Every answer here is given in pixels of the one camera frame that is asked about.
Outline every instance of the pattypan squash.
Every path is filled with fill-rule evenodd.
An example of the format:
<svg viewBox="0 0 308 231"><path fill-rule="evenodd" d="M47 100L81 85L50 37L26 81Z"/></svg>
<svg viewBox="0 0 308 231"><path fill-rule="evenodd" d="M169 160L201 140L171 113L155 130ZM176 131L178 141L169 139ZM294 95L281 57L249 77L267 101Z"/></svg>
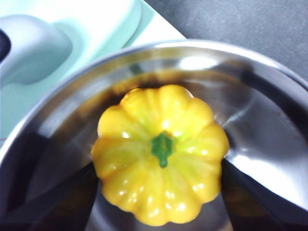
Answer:
<svg viewBox="0 0 308 231"><path fill-rule="evenodd" d="M97 131L91 154L102 193L139 221L189 222L218 195L228 138L184 87L131 90L104 111Z"/></svg>

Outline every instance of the gray surface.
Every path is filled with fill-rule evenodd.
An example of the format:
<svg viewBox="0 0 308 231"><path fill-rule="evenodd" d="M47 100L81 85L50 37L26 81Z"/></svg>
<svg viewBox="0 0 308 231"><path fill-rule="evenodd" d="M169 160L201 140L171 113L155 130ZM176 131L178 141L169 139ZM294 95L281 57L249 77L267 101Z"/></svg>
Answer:
<svg viewBox="0 0 308 231"><path fill-rule="evenodd" d="M308 0L145 0L185 37L242 46L308 80Z"/></svg>

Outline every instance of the stainless steel bowl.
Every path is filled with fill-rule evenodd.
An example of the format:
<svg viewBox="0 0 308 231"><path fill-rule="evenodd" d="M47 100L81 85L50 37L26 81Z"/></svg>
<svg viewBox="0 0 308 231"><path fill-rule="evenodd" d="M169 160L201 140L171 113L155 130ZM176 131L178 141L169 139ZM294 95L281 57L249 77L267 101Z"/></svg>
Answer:
<svg viewBox="0 0 308 231"><path fill-rule="evenodd" d="M209 41L122 50L61 83L19 123L1 150L1 214L12 189L29 201L91 161L100 114L130 89L176 83L206 101L226 130L226 158L278 195L308 210L308 83L279 63ZM20 176L18 184L13 180ZM87 230L230 230L221 196L194 221L148 227L100 193Z"/></svg>

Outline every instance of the stem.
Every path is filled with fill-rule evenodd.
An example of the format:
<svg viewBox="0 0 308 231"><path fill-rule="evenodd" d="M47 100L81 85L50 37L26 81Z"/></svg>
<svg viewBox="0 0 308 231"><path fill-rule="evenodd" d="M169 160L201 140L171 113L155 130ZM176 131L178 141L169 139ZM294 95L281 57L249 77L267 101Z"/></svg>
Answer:
<svg viewBox="0 0 308 231"><path fill-rule="evenodd" d="M173 140L164 132L151 140L151 154L159 160L161 168L168 165L167 157L173 154Z"/></svg>

